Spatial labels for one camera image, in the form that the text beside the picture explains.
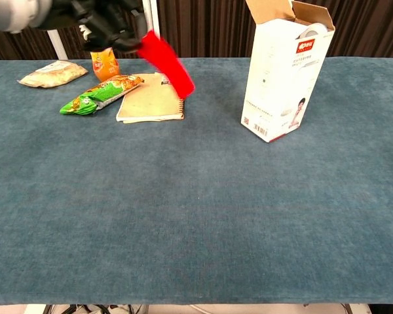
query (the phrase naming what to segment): open box lid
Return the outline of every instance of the open box lid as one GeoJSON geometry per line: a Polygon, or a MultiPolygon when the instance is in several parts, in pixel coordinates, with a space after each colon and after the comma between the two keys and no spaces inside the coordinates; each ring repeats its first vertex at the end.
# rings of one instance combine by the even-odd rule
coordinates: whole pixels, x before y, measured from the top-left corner
{"type": "Polygon", "coordinates": [[[256,24],[262,24],[277,18],[283,20],[302,20],[308,23],[322,23],[334,30],[332,18],[325,7],[289,0],[246,0],[256,24]]]}

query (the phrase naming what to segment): red logo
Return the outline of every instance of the red logo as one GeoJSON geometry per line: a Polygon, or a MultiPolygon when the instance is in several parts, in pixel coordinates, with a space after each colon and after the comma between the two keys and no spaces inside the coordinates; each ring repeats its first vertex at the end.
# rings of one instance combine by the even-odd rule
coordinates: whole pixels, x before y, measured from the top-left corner
{"type": "Polygon", "coordinates": [[[299,43],[299,46],[297,47],[296,54],[299,54],[300,52],[312,50],[313,44],[314,44],[314,39],[311,39],[309,41],[302,41],[301,43],[299,43]]]}

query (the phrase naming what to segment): white cardboard box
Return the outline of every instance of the white cardboard box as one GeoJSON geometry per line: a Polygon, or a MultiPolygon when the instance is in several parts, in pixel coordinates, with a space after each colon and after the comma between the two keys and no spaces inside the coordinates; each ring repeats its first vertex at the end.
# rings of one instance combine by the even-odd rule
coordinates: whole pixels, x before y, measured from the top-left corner
{"type": "Polygon", "coordinates": [[[269,143],[299,127],[335,26],[324,7],[246,2],[256,31],[241,122],[269,143]]]}

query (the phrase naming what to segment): notebook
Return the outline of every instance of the notebook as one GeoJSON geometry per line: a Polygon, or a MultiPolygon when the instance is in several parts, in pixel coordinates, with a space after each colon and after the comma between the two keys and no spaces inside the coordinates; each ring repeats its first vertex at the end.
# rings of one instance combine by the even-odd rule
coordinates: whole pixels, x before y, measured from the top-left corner
{"type": "Polygon", "coordinates": [[[143,121],[183,120],[183,99],[160,73],[136,74],[144,80],[128,92],[117,113],[117,121],[135,123],[143,121]]]}

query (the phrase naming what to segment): snack bag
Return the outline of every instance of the snack bag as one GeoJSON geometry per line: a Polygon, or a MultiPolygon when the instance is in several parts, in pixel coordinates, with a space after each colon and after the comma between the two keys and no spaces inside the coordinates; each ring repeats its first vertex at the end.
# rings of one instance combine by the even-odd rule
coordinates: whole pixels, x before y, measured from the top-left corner
{"type": "Polygon", "coordinates": [[[18,82],[30,87],[50,88],[67,84],[86,73],[87,70],[80,65],[58,60],[26,75],[22,80],[18,80],[18,82]]]}
{"type": "Polygon", "coordinates": [[[122,97],[142,82],[144,80],[135,75],[116,75],[70,101],[61,108],[60,113],[81,115],[94,113],[122,97]]]}

